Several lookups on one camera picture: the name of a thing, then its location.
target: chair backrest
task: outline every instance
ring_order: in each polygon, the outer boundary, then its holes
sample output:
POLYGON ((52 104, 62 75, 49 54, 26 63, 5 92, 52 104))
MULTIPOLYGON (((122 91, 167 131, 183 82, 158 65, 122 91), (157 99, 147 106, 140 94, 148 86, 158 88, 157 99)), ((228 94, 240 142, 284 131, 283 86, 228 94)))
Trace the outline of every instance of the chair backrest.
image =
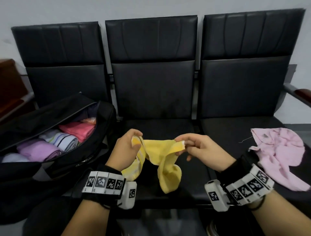
POLYGON ((106 21, 119 115, 190 118, 197 16, 106 21))
POLYGON ((272 116, 304 9, 206 15, 198 117, 272 116))
POLYGON ((12 32, 39 106, 78 92, 111 101, 98 22, 16 26, 12 32))

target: hand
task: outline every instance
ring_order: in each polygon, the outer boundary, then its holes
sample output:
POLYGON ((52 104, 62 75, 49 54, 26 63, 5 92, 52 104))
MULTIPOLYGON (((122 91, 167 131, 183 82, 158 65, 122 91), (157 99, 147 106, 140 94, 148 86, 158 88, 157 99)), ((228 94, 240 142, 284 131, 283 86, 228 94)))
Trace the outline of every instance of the hand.
POLYGON ((177 152, 176 155, 179 156, 187 151, 189 153, 187 161, 190 161, 192 157, 197 157, 205 165, 218 172, 225 170, 236 161, 207 135, 184 134, 175 138, 176 142, 182 140, 185 141, 186 149, 177 152))
POLYGON ((117 140, 106 163, 107 166, 122 171, 133 163, 141 146, 140 144, 132 146, 132 137, 134 135, 142 136, 142 132, 130 129, 125 135, 117 140))

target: bag zipper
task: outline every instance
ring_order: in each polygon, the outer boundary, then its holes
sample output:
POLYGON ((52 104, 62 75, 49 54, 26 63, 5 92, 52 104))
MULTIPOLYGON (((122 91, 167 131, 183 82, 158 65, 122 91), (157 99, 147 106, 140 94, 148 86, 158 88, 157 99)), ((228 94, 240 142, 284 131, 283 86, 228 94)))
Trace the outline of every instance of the bag zipper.
MULTIPOLYGON (((100 103, 100 101, 98 102, 97 108, 96 108, 96 125, 95 125, 95 128, 94 128, 94 130, 93 130, 93 133, 95 132, 95 129, 97 128, 97 111, 98 111, 99 103, 100 103)), ((91 133, 91 135, 88 136, 87 139, 86 139, 83 143, 85 143, 85 142, 93 135, 93 133, 91 133)), ((50 162, 50 161, 54 161, 54 160, 56 160, 56 159, 62 157, 63 155, 65 155, 65 154, 67 154, 67 153, 70 153, 70 152, 72 152, 73 150, 79 148, 83 143, 81 143, 78 147, 75 147, 74 149, 72 149, 72 150, 70 150, 70 151, 68 151, 68 152, 64 152, 64 153, 62 153, 61 155, 59 155, 59 156, 57 156, 57 157, 54 157, 54 158, 52 158, 52 159, 49 159, 49 160, 47 160, 47 161, 44 161, 44 162, 42 162, 42 163, 47 163, 47 162, 50 162)))
POLYGON ((58 123, 56 123, 55 125, 49 127, 48 129, 46 129, 46 130, 44 130, 44 131, 42 131, 42 132, 40 132, 40 133, 38 133, 38 134, 36 134, 36 135, 33 135, 33 136, 29 137, 29 138, 26 138, 26 139, 24 139, 24 140, 22 140, 22 141, 19 141, 19 142, 17 142, 17 143, 14 143, 14 144, 12 144, 11 146, 8 146, 8 147, 6 147, 6 148, 0 150, 0 152, 4 151, 4 150, 6 150, 6 149, 9 149, 9 148, 11 148, 11 147, 13 147, 13 146, 15 146, 15 145, 18 145, 19 143, 22 143, 22 142, 25 142, 25 141, 27 141, 27 140, 29 140, 29 139, 32 139, 32 138, 34 138, 34 137, 36 137, 36 136, 38 136, 38 135, 40 135, 40 134, 42 134, 42 133, 44 133, 44 132, 50 130, 50 129, 53 128, 54 126, 56 126, 56 125, 62 123, 63 121, 67 120, 68 118, 72 117, 73 115, 77 114, 78 112, 82 111, 83 109, 85 109, 85 108, 87 108, 87 107, 89 107, 89 106, 91 106, 91 105, 93 105, 93 104, 95 104, 95 103, 97 103, 97 102, 93 102, 93 103, 91 103, 91 104, 89 104, 89 105, 87 105, 87 106, 81 108, 80 110, 78 110, 78 111, 76 111, 75 113, 73 113, 72 115, 70 115, 70 116, 68 116, 68 117, 66 117, 66 118, 64 118, 64 119, 62 119, 60 122, 58 122, 58 123))

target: white wall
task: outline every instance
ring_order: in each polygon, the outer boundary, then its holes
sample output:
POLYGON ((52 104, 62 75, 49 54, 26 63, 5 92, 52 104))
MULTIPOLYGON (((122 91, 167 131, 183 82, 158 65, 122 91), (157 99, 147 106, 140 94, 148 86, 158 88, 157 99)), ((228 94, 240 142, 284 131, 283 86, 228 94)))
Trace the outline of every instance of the white wall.
MULTIPOLYGON (((0 57, 13 58, 20 73, 26 73, 10 30, 12 26, 98 21, 106 53, 105 20, 198 15, 200 39, 205 14, 299 7, 306 8, 306 13, 290 61, 298 64, 292 84, 311 89, 311 0, 0 0, 0 57)), ((107 53, 106 61, 110 63, 107 53)), ((275 116, 283 123, 311 123, 311 108, 287 95, 275 116)))

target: white towel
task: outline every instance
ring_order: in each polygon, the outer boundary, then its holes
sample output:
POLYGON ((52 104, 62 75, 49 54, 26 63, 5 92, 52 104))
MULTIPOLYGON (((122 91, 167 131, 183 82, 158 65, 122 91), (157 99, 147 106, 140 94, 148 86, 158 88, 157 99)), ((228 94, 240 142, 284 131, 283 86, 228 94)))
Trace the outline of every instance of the white towel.
POLYGON ((48 130, 44 134, 39 135, 39 138, 57 146, 64 152, 68 152, 78 145, 76 136, 62 133, 59 130, 48 130))
POLYGON ((29 162, 27 157, 19 154, 19 153, 8 153, 6 154, 3 159, 2 163, 5 162, 29 162))

